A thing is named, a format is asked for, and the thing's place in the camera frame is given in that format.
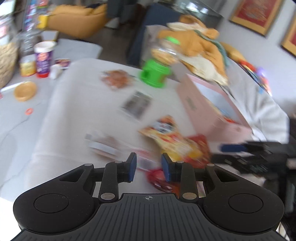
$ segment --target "wall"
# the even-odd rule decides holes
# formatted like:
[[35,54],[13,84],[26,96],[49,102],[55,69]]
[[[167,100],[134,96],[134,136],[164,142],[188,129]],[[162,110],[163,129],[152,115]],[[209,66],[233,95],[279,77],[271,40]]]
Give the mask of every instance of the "wall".
[[280,47],[292,20],[296,4],[284,0],[279,15],[266,37],[228,21],[238,1],[228,0],[221,15],[225,18],[218,30],[219,41],[231,44],[255,66],[263,67],[274,100],[288,114],[296,112],[296,58]]

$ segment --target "marble surface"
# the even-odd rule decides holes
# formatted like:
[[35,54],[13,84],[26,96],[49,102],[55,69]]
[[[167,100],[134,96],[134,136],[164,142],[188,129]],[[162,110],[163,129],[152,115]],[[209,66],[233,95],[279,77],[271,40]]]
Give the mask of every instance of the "marble surface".
[[[75,40],[60,39],[54,58],[69,58],[72,62],[82,58],[97,58],[102,48],[98,45]],[[0,99],[0,240],[9,241],[20,229],[14,219],[14,200],[24,191],[24,173],[38,139],[39,130],[51,95],[58,84],[49,78],[38,79],[36,75],[21,77],[16,73],[6,87],[1,89]],[[33,81],[37,94],[26,102],[18,102],[14,88],[24,82]],[[32,108],[31,115],[25,111]]]

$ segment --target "ribbed gray panel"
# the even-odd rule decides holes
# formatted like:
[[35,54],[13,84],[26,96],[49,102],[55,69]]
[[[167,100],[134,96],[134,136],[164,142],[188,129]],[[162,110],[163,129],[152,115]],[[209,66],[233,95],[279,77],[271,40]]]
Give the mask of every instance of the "ribbed gray panel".
[[124,194],[102,204],[84,226],[66,234],[40,235],[23,231],[13,241],[283,241],[276,232],[239,235],[210,223],[195,204],[173,194]]

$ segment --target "framed picture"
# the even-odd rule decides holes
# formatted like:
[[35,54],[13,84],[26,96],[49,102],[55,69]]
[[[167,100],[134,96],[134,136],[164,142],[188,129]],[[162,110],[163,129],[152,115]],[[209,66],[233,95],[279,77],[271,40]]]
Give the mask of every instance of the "framed picture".
[[296,14],[281,45],[296,56]]
[[230,18],[231,22],[266,35],[284,0],[242,0]]

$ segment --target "open pink box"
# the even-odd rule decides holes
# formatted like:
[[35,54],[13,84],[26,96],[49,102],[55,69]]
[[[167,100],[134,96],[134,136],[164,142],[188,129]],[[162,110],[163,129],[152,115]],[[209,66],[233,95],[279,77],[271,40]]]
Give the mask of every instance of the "open pink box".
[[[251,140],[251,127],[223,90],[191,74],[182,74],[181,77],[180,72],[176,73],[174,68],[172,70],[181,81],[177,92],[196,134],[205,135],[209,141],[223,143]],[[207,99],[222,113],[227,113],[235,123],[226,121]]]

